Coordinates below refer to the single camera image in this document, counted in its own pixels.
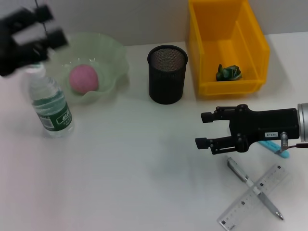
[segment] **white wall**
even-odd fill
[[[249,1],[264,34],[308,31],[307,0]],[[102,32],[125,45],[183,41],[188,29],[188,0],[45,2],[50,5],[57,24],[67,32]],[[32,7],[34,0],[0,0],[0,14],[18,6]],[[34,34],[33,31],[27,33],[28,36]]]

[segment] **cable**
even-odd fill
[[[297,143],[296,145],[289,146],[288,148],[308,148],[308,143]]]
[[[34,2],[35,2],[36,7],[38,8],[38,7],[39,7],[38,0],[34,0]],[[45,34],[47,35],[47,28],[46,28],[45,23],[42,23],[42,25],[43,25],[43,27],[44,27]]]

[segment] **black mesh pen holder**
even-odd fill
[[[179,47],[163,45],[148,55],[149,95],[157,103],[172,104],[183,95],[187,54]]]

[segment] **clear ruler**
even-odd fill
[[[251,213],[251,211],[262,202],[254,193],[257,187],[264,194],[269,193],[288,175],[287,171],[280,165],[271,167],[249,190],[217,219],[217,222],[227,231],[233,231]]]

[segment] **green glass bowl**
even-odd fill
[[[118,81],[127,78],[126,49],[113,38],[97,33],[76,33],[68,36],[69,46],[54,51],[46,65],[47,74],[54,78],[64,91],[69,103],[91,103],[107,97],[116,89]],[[74,67],[92,66],[99,78],[99,88],[82,95],[69,83]]]

